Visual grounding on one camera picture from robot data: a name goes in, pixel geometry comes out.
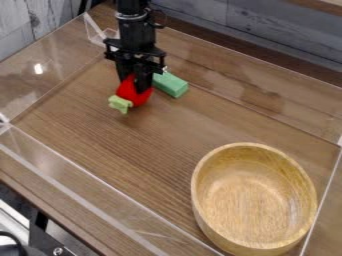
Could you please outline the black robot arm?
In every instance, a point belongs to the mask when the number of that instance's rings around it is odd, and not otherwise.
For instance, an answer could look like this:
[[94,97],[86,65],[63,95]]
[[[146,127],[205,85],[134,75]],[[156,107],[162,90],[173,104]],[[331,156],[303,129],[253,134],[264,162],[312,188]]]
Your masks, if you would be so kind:
[[133,78],[138,94],[153,87],[154,74],[166,67],[166,52],[157,47],[157,30],[166,24],[156,21],[156,13],[150,0],[117,0],[120,38],[103,40],[105,56],[117,63],[120,79]]

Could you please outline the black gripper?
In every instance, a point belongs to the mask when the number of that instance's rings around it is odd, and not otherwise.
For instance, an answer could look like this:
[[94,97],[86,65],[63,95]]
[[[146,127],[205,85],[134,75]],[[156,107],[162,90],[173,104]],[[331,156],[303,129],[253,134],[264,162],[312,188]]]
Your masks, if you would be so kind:
[[166,52],[157,46],[157,29],[165,26],[156,22],[152,13],[117,14],[120,39],[106,39],[106,58],[117,62],[121,80],[134,72],[137,92],[142,94],[153,83],[153,73],[165,71]]

